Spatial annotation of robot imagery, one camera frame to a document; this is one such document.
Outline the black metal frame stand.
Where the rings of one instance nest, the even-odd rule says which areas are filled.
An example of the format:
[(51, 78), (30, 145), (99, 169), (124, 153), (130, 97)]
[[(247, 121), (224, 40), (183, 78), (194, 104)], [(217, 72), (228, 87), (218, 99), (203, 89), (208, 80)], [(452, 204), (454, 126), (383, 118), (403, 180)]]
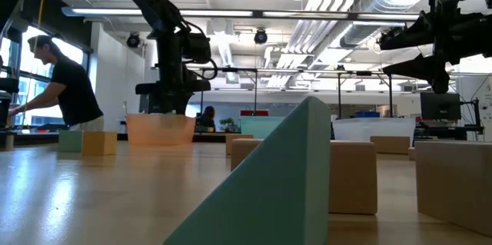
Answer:
[[(201, 71), (201, 75), (200, 77), (203, 78), (203, 79), (208, 79), (208, 80), (212, 80), (213, 78), (215, 78), (217, 75), (218, 75), (218, 72), (233, 72), (233, 73), (239, 73), (239, 72), (243, 72), (245, 73), (248, 77), (249, 77), (249, 72), (251, 73), (254, 73), (254, 79), (251, 78), (251, 80), (254, 82), (254, 110), (256, 111), (257, 110), (257, 98), (258, 98), (258, 69), (256, 68), (236, 68), (236, 67), (222, 67), (222, 68), (219, 68), (219, 67), (216, 67), (216, 68), (206, 68), (206, 67), (203, 67), (203, 68), (198, 68), (198, 70)], [(204, 73), (206, 71), (213, 71), (214, 74), (210, 77), (210, 78), (206, 78), (204, 76)]]
[(337, 72), (337, 96), (338, 96), (338, 115), (341, 117), (341, 87), (344, 81), (350, 77), (360, 78), (362, 80), (366, 78), (378, 78), (381, 83), (385, 84), (388, 88), (388, 100), (389, 100), (389, 117), (394, 116), (394, 103), (393, 103), (393, 78), (391, 74), (385, 74), (382, 71), (338, 71)]

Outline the yellow cube block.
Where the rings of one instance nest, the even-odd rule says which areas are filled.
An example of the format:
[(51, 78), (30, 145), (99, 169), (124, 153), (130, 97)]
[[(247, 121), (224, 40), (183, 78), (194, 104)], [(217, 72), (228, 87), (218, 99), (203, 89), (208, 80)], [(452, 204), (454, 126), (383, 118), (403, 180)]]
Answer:
[(118, 135), (110, 131), (84, 131), (81, 153), (84, 156), (115, 155)]

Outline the natural wood rectangular block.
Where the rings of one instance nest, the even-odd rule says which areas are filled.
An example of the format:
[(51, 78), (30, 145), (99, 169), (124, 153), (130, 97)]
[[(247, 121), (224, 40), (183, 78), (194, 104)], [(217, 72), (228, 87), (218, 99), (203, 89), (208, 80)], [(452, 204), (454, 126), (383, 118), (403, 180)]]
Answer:
[(411, 139), (403, 136), (371, 136), (375, 150), (379, 154), (408, 154)]

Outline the long ceiling light bar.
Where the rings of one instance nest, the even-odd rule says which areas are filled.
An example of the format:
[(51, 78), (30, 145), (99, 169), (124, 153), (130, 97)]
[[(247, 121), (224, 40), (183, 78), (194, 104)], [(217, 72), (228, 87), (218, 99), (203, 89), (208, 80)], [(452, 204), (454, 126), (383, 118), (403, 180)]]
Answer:
[[(89, 16), (142, 16), (135, 8), (77, 8), (63, 7), (62, 12), (70, 17)], [(372, 12), (309, 12), (309, 11), (268, 11), (268, 10), (224, 10), (224, 9), (182, 9), (185, 18), (256, 18), (283, 20), (332, 20), (369, 22), (413, 22), (415, 13), (372, 13)]]

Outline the large natural wood block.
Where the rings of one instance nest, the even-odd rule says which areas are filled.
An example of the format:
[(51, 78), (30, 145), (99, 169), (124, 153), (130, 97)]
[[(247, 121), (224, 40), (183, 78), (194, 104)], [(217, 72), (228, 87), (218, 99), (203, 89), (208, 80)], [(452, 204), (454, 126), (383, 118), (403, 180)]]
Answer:
[(419, 212), (492, 237), (492, 143), (417, 141)]

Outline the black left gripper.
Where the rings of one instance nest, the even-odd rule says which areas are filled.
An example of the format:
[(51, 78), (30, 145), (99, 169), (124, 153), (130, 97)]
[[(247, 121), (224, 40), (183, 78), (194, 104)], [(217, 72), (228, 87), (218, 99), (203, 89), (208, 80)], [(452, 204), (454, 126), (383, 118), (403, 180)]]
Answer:
[(169, 112), (169, 104), (157, 94), (173, 94), (171, 96), (171, 109), (176, 114), (185, 114), (191, 93), (195, 91), (209, 91), (209, 80), (197, 79), (193, 71), (186, 68), (186, 60), (181, 56), (182, 43), (186, 34), (190, 32), (179, 31), (177, 33), (158, 33), (156, 36), (158, 53), (159, 79), (155, 83), (137, 84), (136, 94), (149, 94), (148, 113), (166, 114)]

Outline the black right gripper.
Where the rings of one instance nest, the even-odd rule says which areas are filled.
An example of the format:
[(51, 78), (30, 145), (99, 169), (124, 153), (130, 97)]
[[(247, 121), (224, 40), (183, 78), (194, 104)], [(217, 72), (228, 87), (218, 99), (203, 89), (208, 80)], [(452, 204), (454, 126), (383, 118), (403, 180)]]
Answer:
[(431, 43), (433, 54), (389, 65), (387, 75), (400, 75), (425, 80), (436, 94), (448, 92), (450, 77), (445, 63), (456, 65), (462, 58), (474, 55), (492, 57), (492, 15), (462, 14), (458, 0), (429, 0), (428, 28), (424, 15), (419, 15), (411, 27), (393, 27), (383, 31), (378, 39), (381, 50), (416, 47)]

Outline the green cube block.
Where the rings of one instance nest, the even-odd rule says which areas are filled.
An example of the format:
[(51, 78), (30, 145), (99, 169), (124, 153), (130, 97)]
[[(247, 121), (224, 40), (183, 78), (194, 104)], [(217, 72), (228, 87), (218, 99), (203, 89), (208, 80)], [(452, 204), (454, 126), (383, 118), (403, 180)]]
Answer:
[(58, 133), (58, 150), (60, 152), (81, 153), (82, 131), (60, 131)]

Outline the green potted plant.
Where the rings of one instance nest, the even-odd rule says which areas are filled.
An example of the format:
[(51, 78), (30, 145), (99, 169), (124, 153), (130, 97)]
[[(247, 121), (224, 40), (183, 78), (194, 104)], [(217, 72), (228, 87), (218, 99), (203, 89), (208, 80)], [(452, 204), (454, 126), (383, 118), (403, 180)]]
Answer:
[(220, 120), (220, 130), (228, 133), (239, 132), (239, 126), (236, 125), (233, 118), (225, 118)]

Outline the standing person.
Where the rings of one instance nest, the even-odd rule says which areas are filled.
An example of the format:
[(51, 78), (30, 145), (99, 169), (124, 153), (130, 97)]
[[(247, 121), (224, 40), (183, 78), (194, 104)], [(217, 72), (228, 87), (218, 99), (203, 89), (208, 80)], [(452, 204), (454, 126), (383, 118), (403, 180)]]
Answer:
[(58, 105), (63, 120), (71, 131), (103, 131), (104, 114), (95, 97), (86, 70), (64, 55), (47, 35), (28, 40), (34, 58), (52, 65), (52, 77), (45, 90), (29, 102), (8, 111), (15, 116), (23, 111), (50, 108)]

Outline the small natural wood block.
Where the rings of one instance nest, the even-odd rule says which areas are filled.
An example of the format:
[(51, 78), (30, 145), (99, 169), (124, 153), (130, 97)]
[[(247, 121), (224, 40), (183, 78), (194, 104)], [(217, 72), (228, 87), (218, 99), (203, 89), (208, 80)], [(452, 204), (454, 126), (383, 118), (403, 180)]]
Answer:
[(252, 134), (226, 134), (225, 136), (225, 150), (226, 155), (230, 156), (232, 152), (232, 141), (239, 138), (253, 138)]

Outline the large teal wedge block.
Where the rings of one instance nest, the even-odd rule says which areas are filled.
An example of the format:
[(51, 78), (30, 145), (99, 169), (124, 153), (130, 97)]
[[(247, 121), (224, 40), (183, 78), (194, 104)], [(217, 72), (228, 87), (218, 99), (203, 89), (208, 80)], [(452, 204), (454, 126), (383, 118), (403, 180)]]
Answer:
[(305, 98), (163, 245), (327, 245), (331, 110)]

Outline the natural wood cube block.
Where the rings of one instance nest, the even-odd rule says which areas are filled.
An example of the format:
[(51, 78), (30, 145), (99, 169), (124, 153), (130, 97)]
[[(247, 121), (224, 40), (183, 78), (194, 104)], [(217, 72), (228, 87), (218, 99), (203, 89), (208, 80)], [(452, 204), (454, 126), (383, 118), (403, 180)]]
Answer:
[(372, 143), (299, 137), (232, 141), (231, 173), (212, 193), (227, 208), (269, 217), (327, 218), (375, 214), (376, 153)]

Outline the orange translucent bin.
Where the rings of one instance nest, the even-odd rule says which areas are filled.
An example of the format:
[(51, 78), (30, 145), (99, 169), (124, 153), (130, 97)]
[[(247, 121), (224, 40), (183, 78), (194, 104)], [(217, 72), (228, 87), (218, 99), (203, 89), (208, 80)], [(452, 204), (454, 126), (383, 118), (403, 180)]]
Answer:
[(183, 145), (194, 136), (195, 119), (178, 114), (129, 114), (130, 145)]

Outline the dark background desk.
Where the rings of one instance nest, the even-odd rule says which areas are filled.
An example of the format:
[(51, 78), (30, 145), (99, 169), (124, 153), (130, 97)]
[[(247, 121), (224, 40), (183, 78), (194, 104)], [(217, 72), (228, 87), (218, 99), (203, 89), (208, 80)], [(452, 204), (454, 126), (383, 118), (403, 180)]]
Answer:
[(449, 121), (418, 121), (414, 129), (414, 139), (430, 139), (431, 137), (436, 137), (437, 139), (466, 141), (469, 132), (472, 134), (482, 134), (484, 127), (475, 124), (457, 126), (455, 123)]

